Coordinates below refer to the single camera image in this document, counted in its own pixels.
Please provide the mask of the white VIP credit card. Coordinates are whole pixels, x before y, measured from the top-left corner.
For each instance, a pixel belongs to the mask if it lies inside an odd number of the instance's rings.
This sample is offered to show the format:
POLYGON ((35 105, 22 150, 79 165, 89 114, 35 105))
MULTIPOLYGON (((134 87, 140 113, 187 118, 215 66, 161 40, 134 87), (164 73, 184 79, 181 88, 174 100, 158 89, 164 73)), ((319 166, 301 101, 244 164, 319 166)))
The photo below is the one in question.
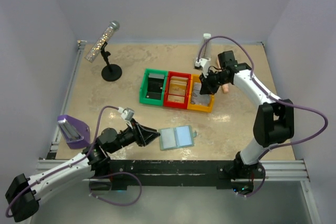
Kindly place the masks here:
POLYGON ((208 106, 210 102, 211 102, 210 95, 200 95, 200 96, 191 97, 191 104, 194 104, 194 105, 208 106))

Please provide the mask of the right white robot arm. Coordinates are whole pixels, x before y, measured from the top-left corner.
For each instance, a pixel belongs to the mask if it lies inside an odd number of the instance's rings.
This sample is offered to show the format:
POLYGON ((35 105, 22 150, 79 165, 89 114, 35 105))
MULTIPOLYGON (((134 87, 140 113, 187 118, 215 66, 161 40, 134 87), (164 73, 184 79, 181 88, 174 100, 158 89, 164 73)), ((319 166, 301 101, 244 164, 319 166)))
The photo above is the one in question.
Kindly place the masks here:
POLYGON ((294 135, 294 113, 291 100, 281 104, 252 73, 247 63, 238 63, 232 51, 218 55, 221 68, 212 68, 210 61, 200 59, 200 94, 215 94, 219 87, 231 83, 256 106, 253 139, 236 154, 232 164, 224 169, 230 179, 246 178, 259 168, 259 160, 270 150, 294 135))

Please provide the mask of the teal leather card holder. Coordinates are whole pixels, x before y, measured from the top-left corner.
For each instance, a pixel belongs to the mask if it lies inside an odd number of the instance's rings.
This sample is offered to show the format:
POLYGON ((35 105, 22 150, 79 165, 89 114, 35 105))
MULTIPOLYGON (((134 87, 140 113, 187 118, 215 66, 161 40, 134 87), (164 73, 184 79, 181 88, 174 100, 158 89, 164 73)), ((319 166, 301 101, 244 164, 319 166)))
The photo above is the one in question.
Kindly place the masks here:
POLYGON ((159 130, 159 144, 161 151, 194 146, 197 132, 190 125, 170 127, 159 130))

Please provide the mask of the gold credit card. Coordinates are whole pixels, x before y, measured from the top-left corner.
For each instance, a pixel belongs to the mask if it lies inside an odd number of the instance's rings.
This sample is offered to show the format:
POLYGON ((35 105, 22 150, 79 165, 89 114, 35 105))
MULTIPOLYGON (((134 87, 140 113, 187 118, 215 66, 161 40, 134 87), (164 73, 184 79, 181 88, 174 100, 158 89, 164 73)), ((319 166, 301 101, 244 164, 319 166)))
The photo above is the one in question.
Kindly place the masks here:
POLYGON ((185 97, 180 95, 171 95, 167 96, 167 102, 174 102, 174 103, 184 103, 185 97))

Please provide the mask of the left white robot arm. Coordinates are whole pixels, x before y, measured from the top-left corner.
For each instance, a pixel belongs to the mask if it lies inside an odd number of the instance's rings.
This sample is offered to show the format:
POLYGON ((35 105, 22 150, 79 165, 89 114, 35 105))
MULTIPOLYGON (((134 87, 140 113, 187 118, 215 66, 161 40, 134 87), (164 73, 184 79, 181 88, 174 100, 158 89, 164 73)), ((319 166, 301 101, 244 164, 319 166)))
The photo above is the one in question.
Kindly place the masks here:
POLYGON ((70 183, 91 177, 105 177, 110 168, 109 154, 132 143, 145 147, 159 136, 158 130, 132 119, 123 131, 106 128, 91 145, 59 166, 30 177, 17 175, 5 194, 8 202, 6 217, 13 218, 15 222, 28 219, 38 211, 43 200, 70 183))

